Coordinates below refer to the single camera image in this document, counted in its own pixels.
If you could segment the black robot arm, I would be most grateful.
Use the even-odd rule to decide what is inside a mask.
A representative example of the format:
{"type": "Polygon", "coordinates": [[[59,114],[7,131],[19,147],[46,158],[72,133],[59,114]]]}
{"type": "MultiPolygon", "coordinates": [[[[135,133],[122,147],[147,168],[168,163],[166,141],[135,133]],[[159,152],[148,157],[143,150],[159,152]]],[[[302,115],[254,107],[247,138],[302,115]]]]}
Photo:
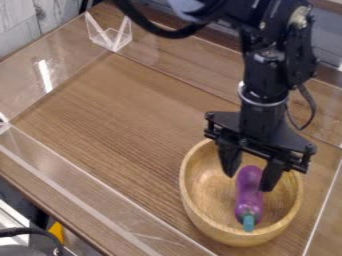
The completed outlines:
{"type": "Polygon", "coordinates": [[[218,20],[238,31],[245,62],[238,86],[241,110],[208,111],[204,136],[218,146],[227,176],[235,175],[243,153],[266,160],[259,190],[270,192],[285,172],[307,171],[317,152],[315,145],[298,134],[306,126],[295,122],[289,110],[293,90],[301,92],[310,108],[317,108],[305,87],[318,65],[313,4],[309,0],[168,0],[188,25],[167,30],[150,21],[131,0],[112,1],[140,28],[163,38],[187,38],[218,20]]]}

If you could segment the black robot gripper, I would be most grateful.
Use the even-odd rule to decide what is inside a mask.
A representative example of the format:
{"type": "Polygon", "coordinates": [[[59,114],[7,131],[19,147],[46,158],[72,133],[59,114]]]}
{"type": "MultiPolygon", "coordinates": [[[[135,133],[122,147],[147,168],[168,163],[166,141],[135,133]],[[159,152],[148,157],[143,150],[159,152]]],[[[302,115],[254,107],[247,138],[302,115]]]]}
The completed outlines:
{"type": "Polygon", "coordinates": [[[225,174],[233,178],[242,154],[249,153],[266,162],[259,190],[271,192],[285,171],[309,170],[317,146],[290,127],[286,121],[287,103],[253,104],[242,102],[239,112],[208,111],[204,114],[204,136],[218,146],[225,174]]]}

